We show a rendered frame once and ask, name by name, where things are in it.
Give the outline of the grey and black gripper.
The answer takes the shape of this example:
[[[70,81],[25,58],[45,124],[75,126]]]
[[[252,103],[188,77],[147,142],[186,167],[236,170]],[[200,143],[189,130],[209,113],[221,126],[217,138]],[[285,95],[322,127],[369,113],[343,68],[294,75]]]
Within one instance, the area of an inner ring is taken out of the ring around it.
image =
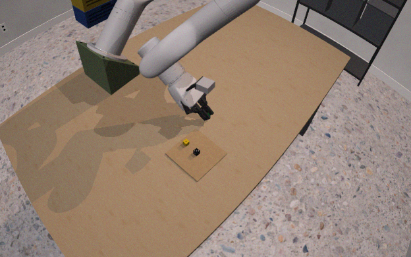
[[[172,84],[168,85],[168,91],[177,105],[188,115],[190,113],[198,113],[203,120],[208,120],[214,112],[207,105],[206,95],[195,88],[186,91],[197,80],[187,71],[184,71]],[[180,100],[180,101],[179,101]],[[197,104],[201,105],[201,107]],[[191,109],[189,109],[191,108]]]

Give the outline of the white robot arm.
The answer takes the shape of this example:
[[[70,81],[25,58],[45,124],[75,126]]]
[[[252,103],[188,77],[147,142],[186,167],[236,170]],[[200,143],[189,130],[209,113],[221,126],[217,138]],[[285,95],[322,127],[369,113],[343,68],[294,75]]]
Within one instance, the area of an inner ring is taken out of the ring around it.
[[[153,0],[117,0],[95,43],[87,47],[117,61],[127,61],[122,51],[145,7]],[[139,71],[146,78],[158,76],[165,84],[172,84],[185,68],[179,63],[186,54],[216,31],[251,9],[260,0],[212,0],[189,19],[160,40],[148,40],[139,50],[142,60]],[[215,81],[202,76],[193,88],[209,94]]]

